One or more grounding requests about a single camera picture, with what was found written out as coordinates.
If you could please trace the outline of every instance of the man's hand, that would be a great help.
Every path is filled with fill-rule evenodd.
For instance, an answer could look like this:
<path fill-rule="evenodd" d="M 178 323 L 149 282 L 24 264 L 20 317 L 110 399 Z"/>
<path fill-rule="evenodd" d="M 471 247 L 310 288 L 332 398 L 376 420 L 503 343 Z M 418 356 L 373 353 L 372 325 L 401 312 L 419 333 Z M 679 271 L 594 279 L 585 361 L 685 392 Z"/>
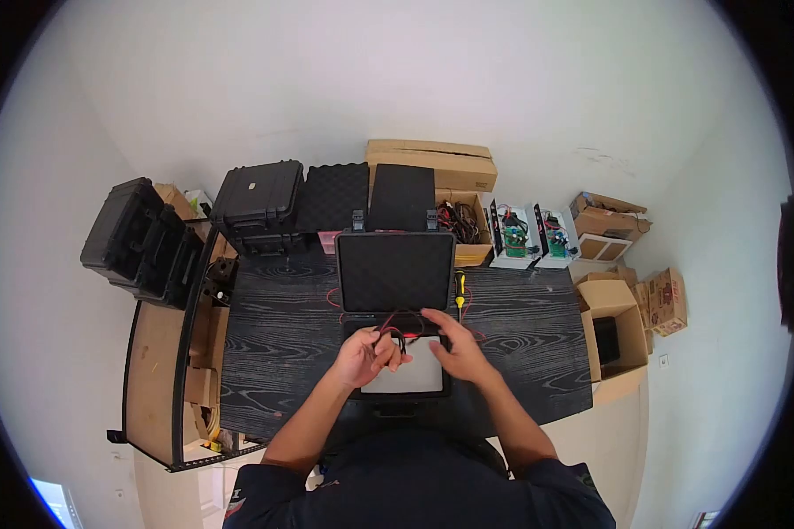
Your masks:
<path fill-rule="evenodd" d="M 487 382 L 498 375 L 498 371 L 488 363 L 485 354 L 479 350 L 479 345 L 473 339 L 471 331 L 445 312 L 423 309 L 421 314 L 430 322 L 441 327 L 441 333 L 449 338 L 450 352 L 447 352 L 444 345 L 438 342 L 429 343 L 429 349 L 435 354 L 447 373 L 476 385 Z"/>
<path fill-rule="evenodd" d="M 341 345 L 330 371 L 339 383 L 362 387 L 376 378 L 386 364 L 395 373 L 401 364 L 411 361 L 412 355 L 401 354 L 400 347 L 391 339 L 391 333 L 385 333 L 379 339 L 379 331 L 374 331 L 373 327 L 361 328 Z"/>

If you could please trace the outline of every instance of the desk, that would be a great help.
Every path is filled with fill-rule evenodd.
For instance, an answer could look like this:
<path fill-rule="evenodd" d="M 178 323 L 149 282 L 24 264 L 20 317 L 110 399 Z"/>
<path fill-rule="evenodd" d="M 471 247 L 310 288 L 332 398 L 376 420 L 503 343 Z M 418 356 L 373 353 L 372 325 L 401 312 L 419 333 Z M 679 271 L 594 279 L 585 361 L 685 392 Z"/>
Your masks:
<path fill-rule="evenodd" d="M 465 323 L 487 336 L 483 352 L 527 413 L 545 424 L 590 408 L 588 352 L 568 271 L 465 273 L 473 291 Z M 223 352 L 222 428 L 269 440 L 303 404 L 341 345 L 340 309 L 326 301 L 336 287 L 335 256 L 319 247 L 241 259 Z M 455 304 L 449 312 L 455 316 Z M 424 420 L 479 437 L 496 435 L 476 387 L 453 384 L 452 395 Z M 368 406 L 349 401 L 336 429 Z"/>

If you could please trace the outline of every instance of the black foam sheet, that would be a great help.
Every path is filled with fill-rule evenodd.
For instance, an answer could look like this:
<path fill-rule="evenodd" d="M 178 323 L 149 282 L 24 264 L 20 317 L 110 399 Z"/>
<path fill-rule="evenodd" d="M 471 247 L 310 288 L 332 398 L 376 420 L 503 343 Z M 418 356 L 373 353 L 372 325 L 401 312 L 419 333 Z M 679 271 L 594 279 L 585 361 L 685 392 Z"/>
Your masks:
<path fill-rule="evenodd" d="M 433 169 L 377 165 L 366 229 L 426 231 L 430 209 L 435 209 Z"/>
<path fill-rule="evenodd" d="M 361 233 L 335 238 L 345 312 L 445 310 L 453 283 L 451 233 Z"/>

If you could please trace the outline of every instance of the white wall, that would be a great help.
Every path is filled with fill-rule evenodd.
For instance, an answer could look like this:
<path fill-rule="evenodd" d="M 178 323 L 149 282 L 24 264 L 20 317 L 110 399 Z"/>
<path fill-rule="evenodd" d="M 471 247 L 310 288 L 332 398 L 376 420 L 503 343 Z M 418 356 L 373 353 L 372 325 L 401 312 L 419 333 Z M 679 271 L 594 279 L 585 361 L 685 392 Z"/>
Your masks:
<path fill-rule="evenodd" d="M 71 57 L 142 174 L 361 161 L 368 138 L 488 145 L 498 195 L 648 203 L 727 95 L 702 0 L 72 3 Z"/>
<path fill-rule="evenodd" d="M 720 510 L 783 389 L 790 337 L 779 323 L 775 245 L 790 186 L 783 139 L 746 63 L 716 122 L 625 255 L 642 278 L 677 267 L 688 296 L 688 328 L 655 338 L 648 368 L 636 529 L 686 529 L 696 513 Z"/>
<path fill-rule="evenodd" d="M 66 485 L 86 527 L 141 527 L 133 450 L 106 441 L 121 426 L 135 302 L 79 265 L 106 192 L 136 173 L 60 29 L 43 35 L 0 115 L 0 418 L 26 470 Z"/>

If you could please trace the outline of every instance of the case latch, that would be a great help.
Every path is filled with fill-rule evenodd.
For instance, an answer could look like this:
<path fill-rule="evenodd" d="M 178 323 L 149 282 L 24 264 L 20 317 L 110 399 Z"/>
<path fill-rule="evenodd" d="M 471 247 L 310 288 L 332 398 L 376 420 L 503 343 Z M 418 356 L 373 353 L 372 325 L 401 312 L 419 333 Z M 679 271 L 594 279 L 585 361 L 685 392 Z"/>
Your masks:
<path fill-rule="evenodd" d="M 427 231 L 438 231 L 437 209 L 427 209 Z"/>
<path fill-rule="evenodd" d="M 365 210 L 353 210 L 353 231 L 365 231 Z"/>

